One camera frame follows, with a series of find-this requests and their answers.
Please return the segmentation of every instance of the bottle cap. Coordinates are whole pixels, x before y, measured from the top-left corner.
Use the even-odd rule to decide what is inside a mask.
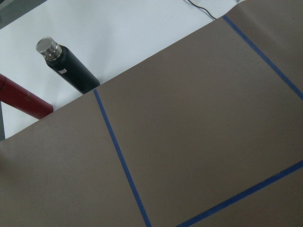
[[[56,43],[51,37],[44,37],[36,46],[36,50],[48,60],[57,59],[62,53],[61,46]]]

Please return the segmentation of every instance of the white table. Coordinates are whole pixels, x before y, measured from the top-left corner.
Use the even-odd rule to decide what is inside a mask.
[[[237,4],[193,2],[215,17]],[[0,73],[56,110],[81,94],[47,67],[36,51],[41,38],[67,46],[104,83],[211,21],[186,0],[48,0],[0,30]],[[4,103],[2,110],[6,138],[37,121]]]

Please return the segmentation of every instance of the black cable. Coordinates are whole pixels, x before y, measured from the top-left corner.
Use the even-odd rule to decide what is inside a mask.
[[[215,19],[215,20],[217,19],[217,18],[213,17],[213,16],[210,14],[210,12],[208,12],[207,9],[205,9],[205,8],[203,8],[203,7],[201,7],[201,6],[197,6],[197,5],[194,4],[191,0],[188,0],[188,2],[190,2],[193,6],[196,6],[196,7],[200,8],[200,9],[205,10],[205,11],[208,13],[208,15],[210,15],[213,19]]]

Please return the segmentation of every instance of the bottle label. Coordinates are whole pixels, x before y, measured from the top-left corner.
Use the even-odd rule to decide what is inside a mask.
[[[58,71],[58,72],[61,73],[61,74],[64,74],[64,73],[67,72],[67,70],[66,70],[66,69],[63,69],[63,70],[60,70],[60,71]]]

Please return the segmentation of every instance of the red tube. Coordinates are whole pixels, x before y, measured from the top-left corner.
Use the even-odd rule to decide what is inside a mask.
[[[37,119],[53,112],[53,106],[0,74],[0,101]]]

